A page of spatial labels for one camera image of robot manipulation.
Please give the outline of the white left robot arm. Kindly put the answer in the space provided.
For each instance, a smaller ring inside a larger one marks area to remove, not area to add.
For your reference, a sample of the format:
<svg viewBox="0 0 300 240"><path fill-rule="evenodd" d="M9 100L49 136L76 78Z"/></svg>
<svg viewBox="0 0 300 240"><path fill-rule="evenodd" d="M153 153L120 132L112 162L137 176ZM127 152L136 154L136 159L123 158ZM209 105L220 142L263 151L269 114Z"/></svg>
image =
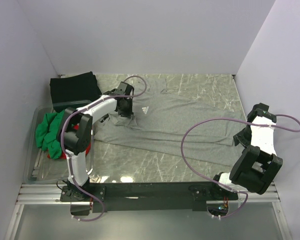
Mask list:
<svg viewBox="0 0 300 240"><path fill-rule="evenodd" d="M93 125L111 112L130 118L133 115L134 87L121 82L115 89L105 92L99 99L79 108L64 110L57 140L65 154L68 166L67 185L78 201L90 195L90 178L86 170L87 148L91 146Z"/></svg>

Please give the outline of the grey t-shirt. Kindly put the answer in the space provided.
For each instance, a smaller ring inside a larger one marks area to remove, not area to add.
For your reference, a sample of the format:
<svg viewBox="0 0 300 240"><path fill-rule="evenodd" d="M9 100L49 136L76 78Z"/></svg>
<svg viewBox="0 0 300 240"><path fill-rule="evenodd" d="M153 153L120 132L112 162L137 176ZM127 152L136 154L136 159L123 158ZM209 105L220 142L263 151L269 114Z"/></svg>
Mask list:
<svg viewBox="0 0 300 240"><path fill-rule="evenodd" d="M167 91L164 78L135 79L131 118L111 112L104 122L96 122L95 140L204 162L232 166L243 147L235 146L233 136L242 120L239 111L221 110L191 97Z"/></svg>

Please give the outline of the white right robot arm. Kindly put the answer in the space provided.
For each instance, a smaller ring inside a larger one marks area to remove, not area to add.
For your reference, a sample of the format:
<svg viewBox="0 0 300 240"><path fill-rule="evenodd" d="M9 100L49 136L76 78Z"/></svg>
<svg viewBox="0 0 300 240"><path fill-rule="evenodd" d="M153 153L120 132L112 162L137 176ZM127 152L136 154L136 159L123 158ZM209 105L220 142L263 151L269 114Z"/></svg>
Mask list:
<svg viewBox="0 0 300 240"><path fill-rule="evenodd" d="M269 106L258 103L247 115L246 125L233 136L234 145L244 147L231 172L214 176L217 181L209 187L212 198L220 200L227 194L227 187L262 195L266 192L283 165L274 148L274 129L277 117L269 112Z"/></svg>

